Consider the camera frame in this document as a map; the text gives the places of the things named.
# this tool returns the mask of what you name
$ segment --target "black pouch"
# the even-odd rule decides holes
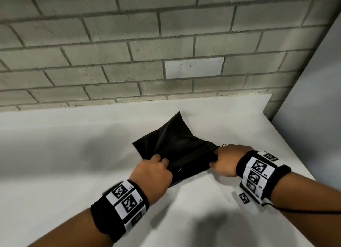
[[[218,146],[193,136],[180,112],[133,145],[143,159],[159,154],[169,160],[168,170],[173,174],[171,185],[207,170],[209,163],[217,160],[213,151]]]

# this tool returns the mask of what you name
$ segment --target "brick wall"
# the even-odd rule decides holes
[[[341,0],[0,0],[0,111],[271,92]]]

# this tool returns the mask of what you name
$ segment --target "person's right arm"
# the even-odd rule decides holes
[[[217,150],[218,160],[211,167],[221,175],[234,177],[239,160],[249,146],[228,145]],[[290,172],[282,177],[271,194],[276,207],[292,210],[340,210],[341,192]],[[341,246],[341,215],[282,214],[316,247]]]

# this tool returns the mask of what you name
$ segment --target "folded black fabric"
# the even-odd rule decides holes
[[[218,146],[199,139],[191,133],[180,112],[166,124],[133,143],[143,159],[154,154],[169,160],[168,170],[173,174],[172,185],[209,168],[217,160],[213,153]]]

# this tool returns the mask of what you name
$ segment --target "hand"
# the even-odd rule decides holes
[[[253,150],[250,146],[233,145],[219,147],[216,150],[218,160],[210,163],[210,167],[217,173],[227,176],[235,177],[236,167],[239,160],[249,151]]]
[[[136,183],[146,195],[149,205],[155,204],[170,186],[173,175],[167,170],[168,159],[154,155],[150,160],[143,159],[130,175],[130,180]]]

